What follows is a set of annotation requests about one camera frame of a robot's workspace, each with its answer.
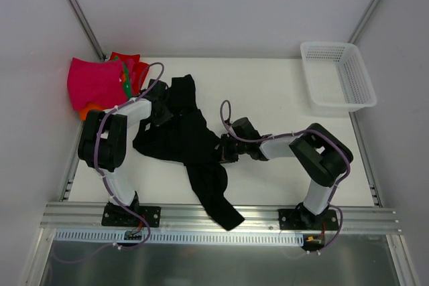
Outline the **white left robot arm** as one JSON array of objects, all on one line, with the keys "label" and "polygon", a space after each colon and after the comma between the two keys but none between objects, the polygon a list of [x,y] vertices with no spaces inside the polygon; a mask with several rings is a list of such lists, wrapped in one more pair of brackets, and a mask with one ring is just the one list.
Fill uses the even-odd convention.
[{"label": "white left robot arm", "polygon": [[101,177],[109,201],[117,209],[117,218],[126,226],[136,224],[140,210],[133,204],[137,192],[126,178],[123,162],[127,152],[128,128],[159,127],[173,118],[166,105],[168,85],[151,80],[150,91],[142,98],[131,98],[124,105],[104,111],[87,112],[78,144],[78,158],[85,161]]}]

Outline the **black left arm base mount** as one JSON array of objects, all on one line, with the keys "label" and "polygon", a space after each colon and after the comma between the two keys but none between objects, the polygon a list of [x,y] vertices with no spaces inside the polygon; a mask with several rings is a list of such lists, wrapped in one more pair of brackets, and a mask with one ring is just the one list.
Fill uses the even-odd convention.
[{"label": "black left arm base mount", "polygon": [[[130,206],[127,206],[127,209],[141,216],[148,223],[150,228],[159,227],[161,208],[159,206],[141,206],[137,193],[135,193],[132,203]],[[102,226],[135,228],[140,224],[144,226],[144,223],[135,215],[112,202],[108,202],[104,207],[101,220]]]}]

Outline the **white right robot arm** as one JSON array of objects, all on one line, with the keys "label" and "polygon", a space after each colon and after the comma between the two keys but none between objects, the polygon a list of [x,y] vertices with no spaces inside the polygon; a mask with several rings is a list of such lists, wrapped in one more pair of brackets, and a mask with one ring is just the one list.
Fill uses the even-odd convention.
[{"label": "white right robot arm", "polygon": [[310,177],[308,192],[300,213],[301,224],[315,229],[324,221],[323,212],[336,192],[339,182],[351,172],[353,154],[319,123],[312,123],[297,133],[260,135],[247,117],[226,123],[227,132],[215,149],[222,163],[234,163],[240,155],[256,161],[296,158]]}]

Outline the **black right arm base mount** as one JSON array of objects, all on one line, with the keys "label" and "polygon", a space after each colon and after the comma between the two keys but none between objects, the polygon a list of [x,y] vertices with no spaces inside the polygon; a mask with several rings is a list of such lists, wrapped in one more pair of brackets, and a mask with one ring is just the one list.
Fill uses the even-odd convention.
[{"label": "black right arm base mount", "polygon": [[327,206],[320,214],[315,215],[302,202],[295,208],[278,209],[278,222],[281,230],[336,231],[339,228],[335,210]]}]

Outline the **black t shirt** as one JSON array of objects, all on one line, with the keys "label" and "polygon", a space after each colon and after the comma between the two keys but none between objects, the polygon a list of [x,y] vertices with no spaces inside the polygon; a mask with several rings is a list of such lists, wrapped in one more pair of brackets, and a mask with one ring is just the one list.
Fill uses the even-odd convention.
[{"label": "black t shirt", "polygon": [[225,230],[236,228],[245,219],[224,196],[228,175],[215,153],[220,139],[208,129],[196,105],[191,75],[172,79],[166,90],[166,108],[172,119],[159,127],[141,121],[133,148],[148,157],[183,163],[206,213]]}]

